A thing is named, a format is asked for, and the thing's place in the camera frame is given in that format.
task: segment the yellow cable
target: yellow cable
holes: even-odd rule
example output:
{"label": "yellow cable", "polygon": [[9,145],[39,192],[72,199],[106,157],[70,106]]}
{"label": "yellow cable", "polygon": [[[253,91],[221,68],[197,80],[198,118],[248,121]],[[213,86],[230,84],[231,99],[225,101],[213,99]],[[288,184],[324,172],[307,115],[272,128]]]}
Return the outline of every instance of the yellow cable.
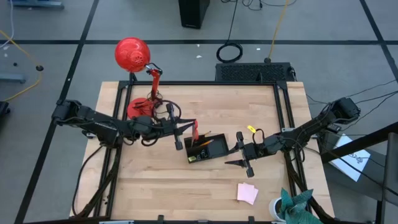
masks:
{"label": "yellow cable", "polygon": [[280,15],[278,24],[276,25],[275,32],[274,32],[274,37],[272,38],[271,50],[269,51],[269,54],[268,54],[268,58],[269,59],[271,59],[271,54],[272,54],[272,51],[274,50],[274,42],[275,42],[275,38],[276,38],[276,33],[278,33],[280,23],[282,22],[282,19],[285,16],[286,7],[287,7],[288,4],[289,4],[289,0],[286,0],[284,9],[282,10],[282,14]]}
{"label": "yellow cable", "polygon": [[[10,42],[13,43],[20,51],[22,51],[31,62],[33,62],[36,66],[40,65],[39,63],[36,62],[36,60],[32,56],[29,55],[28,52],[26,52],[24,49],[22,49],[22,47],[17,45],[6,33],[4,33],[2,30],[0,30],[0,33],[3,36],[5,36],[5,38],[9,39]],[[17,98],[19,95],[21,95],[21,94],[25,93],[26,91],[30,90],[31,88],[37,86],[40,83],[40,81],[42,80],[42,77],[43,77],[42,72],[41,71],[38,71],[38,72],[39,72],[39,78],[37,79],[37,81],[33,85],[27,87],[25,90],[22,90],[22,91],[18,92],[17,94],[15,94],[12,97],[9,97],[9,98],[5,99],[4,101],[10,101],[10,100],[12,100],[14,98]]]}

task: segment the red object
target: red object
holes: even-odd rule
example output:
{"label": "red object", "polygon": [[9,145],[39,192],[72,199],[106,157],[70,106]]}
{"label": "red object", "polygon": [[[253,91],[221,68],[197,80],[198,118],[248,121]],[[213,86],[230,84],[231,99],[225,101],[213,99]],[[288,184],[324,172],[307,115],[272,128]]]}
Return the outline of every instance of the red object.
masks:
{"label": "red object", "polygon": [[147,98],[137,98],[130,102],[127,107],[127,116],[132,119],[134,117],[147,115],[152,117],[154,102]]}
{"label": "red object", "polygon": [[192,138],[191,138],[191,147],[193,146],[193,142],[199,139],[198,134],[198,121],[195,120],[195,124],[192,126]]}
{"label": "red object", "polygon": [[154,77],[154,81],[152,82],[152,90],[150,91],[150,99],[155,101],[157,88],[159,87],[160,73],[156,69],[149,70],[149,73]]}
{"label": "red object", "polygon": [[135,37],[120,40],[114,51],[114,57],[118,65],[128,72],[140,72],[150,62],[147,44]]}

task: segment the black box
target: black box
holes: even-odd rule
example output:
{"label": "black box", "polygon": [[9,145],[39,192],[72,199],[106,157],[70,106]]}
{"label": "black box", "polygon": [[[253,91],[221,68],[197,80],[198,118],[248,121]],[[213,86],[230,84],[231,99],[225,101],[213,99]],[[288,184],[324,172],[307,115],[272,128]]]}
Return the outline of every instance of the black box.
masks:
{"label": "black box", "polygon": [[178,0],[181,25],[200,29],[209,4],[210,0]]}
{"label": "black box", "polygon": [[[213,140],[213,142],[205,146],[198,146],[209,140]],[[224,134],[217,134],[210,137],[199,136],[199,140],[193,147],[191,147],[191,138],[185,138],[184,144],[189,163],[227,156],[229,151]]]}

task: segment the white paper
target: white paper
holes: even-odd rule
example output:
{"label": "white paper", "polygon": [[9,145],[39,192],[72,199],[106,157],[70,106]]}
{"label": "white paper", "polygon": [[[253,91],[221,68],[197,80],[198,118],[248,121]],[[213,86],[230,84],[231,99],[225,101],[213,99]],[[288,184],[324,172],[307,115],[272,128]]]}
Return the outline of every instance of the white paper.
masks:
{"label": "white paper", "polygon": [[[333,149],[343,146],[351,141],[353,141],[353,140],[351,140],[348,136],[343,134]],[[344,159],[351,166],[357,168],[357,170],[363,171],[363,169],[365,168],[365,165],[369,159],[358,159],[358,158],[368,158],[369,156],[370,156],[370,153],[366,152],[365,150],[360,150],[353,154],[343,156],[342,159]],[[334,167],[336,167],[338,170],[342,171],[342,173],[346,174],[348,177],[353,179],[355,182],[358,181],[359,176],[361,175],[359,172],[357,172],[356,170],[351,168],[349,165],[347,165],[341,159],[335,159],[335,160],[330,161],[329,163],[331,165],[333,165]]]}
{"label": "white paper", "polygon": [[237,200],[253,205],[258,192],[259,190],[254,185],[247,183],[238,184],[238,196],[236,198]]}

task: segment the black computer tower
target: black computer tower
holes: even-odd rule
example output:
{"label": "black computer tower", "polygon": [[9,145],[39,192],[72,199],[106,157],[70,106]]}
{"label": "black computer tower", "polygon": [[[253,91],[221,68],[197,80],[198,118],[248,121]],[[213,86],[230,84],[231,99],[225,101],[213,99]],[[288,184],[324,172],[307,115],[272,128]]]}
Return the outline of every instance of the black computer tower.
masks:
{"label": "black computer tower", "polygon": [[178,0],[181,25],[200,29],[209,4],[210,0]]}

